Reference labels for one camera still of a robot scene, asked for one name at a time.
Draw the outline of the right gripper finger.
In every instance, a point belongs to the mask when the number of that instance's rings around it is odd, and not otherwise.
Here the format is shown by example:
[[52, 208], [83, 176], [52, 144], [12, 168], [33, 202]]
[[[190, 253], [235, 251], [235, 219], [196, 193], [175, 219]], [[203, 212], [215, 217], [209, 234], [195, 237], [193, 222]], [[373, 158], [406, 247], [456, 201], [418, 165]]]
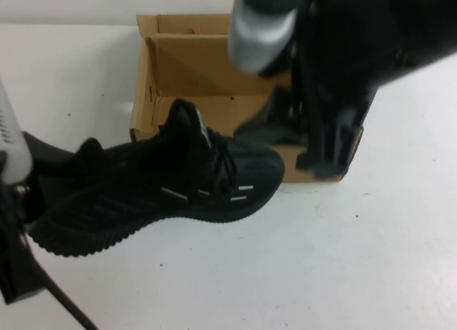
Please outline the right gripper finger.
[[293, 94], [276, 86], [261, 109], [236, 128], [234, 137], [262, 145], [307, 145], [307, 130], [293, 114], [295, 105]]
[[357, 108], [343, 106], [328, 121], [316, 104], [307, 106], [307, 112], [308, 148], [297, 156], [296, 168], [320, 180], [345, 175], [359, 135]]

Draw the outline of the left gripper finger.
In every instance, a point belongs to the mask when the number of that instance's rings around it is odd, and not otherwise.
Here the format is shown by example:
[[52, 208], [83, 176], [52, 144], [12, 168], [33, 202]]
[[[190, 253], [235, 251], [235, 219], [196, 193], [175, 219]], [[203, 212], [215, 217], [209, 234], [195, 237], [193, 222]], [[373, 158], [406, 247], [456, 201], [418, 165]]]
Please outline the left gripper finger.
[[35, 174], [76, 174], [81, 167], [76, 154], [50, 145], [30, 133], [22, 132], [29, 148]]

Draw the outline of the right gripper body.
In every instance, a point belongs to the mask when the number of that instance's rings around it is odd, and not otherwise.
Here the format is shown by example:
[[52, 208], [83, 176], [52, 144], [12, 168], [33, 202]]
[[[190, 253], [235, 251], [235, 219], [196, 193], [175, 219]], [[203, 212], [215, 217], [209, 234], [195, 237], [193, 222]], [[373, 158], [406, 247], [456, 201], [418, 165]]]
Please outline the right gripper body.
[[309, 76], [309, 99], [321, 109], [371, 106], [377, 89], [365, 65], [380, 44], [381, 0], [304, 0], [297, 39]]

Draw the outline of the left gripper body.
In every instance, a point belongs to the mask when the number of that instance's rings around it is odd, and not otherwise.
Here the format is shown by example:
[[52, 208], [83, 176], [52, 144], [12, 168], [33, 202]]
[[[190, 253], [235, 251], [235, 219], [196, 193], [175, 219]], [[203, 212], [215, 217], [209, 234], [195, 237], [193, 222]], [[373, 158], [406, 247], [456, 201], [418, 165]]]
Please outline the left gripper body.
[[1, 295], [7, 305], [45, 289], [37, 262], [25, 238], [11, 187], [1, 184]]

